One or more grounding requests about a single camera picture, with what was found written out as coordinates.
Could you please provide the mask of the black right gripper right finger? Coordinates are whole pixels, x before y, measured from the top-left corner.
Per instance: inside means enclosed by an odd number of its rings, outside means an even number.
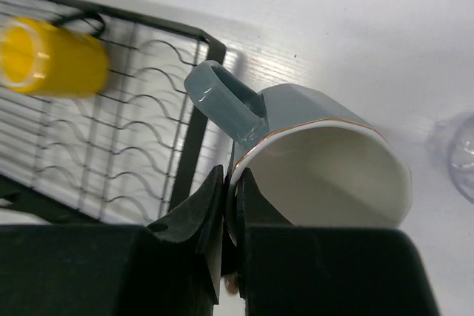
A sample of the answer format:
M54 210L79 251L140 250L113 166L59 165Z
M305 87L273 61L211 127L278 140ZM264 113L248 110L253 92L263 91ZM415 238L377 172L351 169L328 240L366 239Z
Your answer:
M236 188L248 315L437 315L414 243L396 229L293 226L249 169Z

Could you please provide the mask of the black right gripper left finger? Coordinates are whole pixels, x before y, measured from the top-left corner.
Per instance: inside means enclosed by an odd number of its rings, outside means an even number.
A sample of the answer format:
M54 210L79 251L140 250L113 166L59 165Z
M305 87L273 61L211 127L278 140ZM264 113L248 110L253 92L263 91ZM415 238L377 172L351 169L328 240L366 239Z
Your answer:
M211 315L221 276L224 170L147 226L1 226L3 315Z

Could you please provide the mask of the grey-blue ceramic mug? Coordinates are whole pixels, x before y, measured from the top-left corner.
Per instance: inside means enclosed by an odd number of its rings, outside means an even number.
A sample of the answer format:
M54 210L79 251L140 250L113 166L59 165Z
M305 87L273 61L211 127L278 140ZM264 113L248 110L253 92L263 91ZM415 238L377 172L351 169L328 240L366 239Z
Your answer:
M408 166L360 116L297 84L256 92L216 61L184 80L194 106L231 139L227 202L249 169L290 223L396 228L412 205Z

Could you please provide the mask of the yellow mug black handle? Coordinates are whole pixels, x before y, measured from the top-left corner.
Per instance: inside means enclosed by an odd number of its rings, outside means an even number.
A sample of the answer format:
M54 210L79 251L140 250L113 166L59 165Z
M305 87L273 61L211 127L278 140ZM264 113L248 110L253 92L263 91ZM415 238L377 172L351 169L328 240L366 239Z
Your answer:
M1 31L1 84L23 95L87 98L108 82L100 38L104 19L90 11L50 21L11 17Z

